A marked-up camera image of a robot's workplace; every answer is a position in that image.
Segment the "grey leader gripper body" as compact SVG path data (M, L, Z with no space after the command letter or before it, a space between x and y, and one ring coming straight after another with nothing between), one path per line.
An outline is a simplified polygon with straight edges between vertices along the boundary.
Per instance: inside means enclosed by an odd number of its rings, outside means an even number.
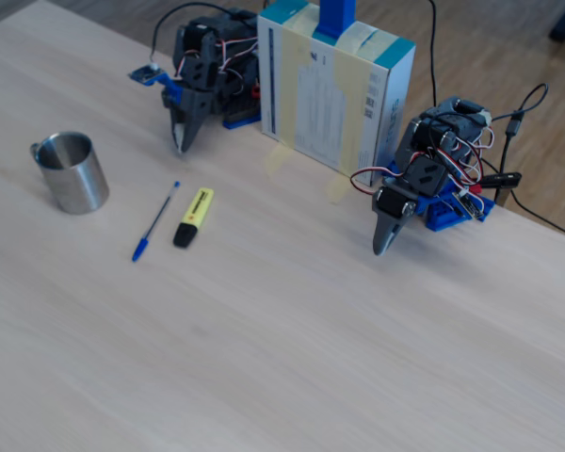
M373 195L373 210L393 219L411 216L418 194L397 181L383 181Z

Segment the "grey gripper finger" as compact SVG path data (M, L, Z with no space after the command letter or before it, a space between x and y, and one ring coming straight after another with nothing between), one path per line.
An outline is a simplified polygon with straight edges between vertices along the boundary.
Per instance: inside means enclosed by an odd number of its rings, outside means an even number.
M184 152L185 116L176 107L170 110L171 133L177 153Z
M182 121L182 152L186 153L193 144L203 124L211 117L209 111L199 113L186 112Z

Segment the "grey gripper body with camera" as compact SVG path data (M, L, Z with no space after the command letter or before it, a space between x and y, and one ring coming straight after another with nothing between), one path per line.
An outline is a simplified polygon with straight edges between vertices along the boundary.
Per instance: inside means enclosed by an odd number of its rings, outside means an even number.
M203 118L220 114L222 106L218 95L212 90L183 87L180 111L184 118Z

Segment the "grey leader gripper finger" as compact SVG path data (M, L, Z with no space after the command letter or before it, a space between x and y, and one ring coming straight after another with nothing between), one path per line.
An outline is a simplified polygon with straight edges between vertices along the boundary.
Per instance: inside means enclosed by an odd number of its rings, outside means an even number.
M388 250L407 221L406 217L393 218L385 212L378 213L373 236L373 252L377 256L381 256Z

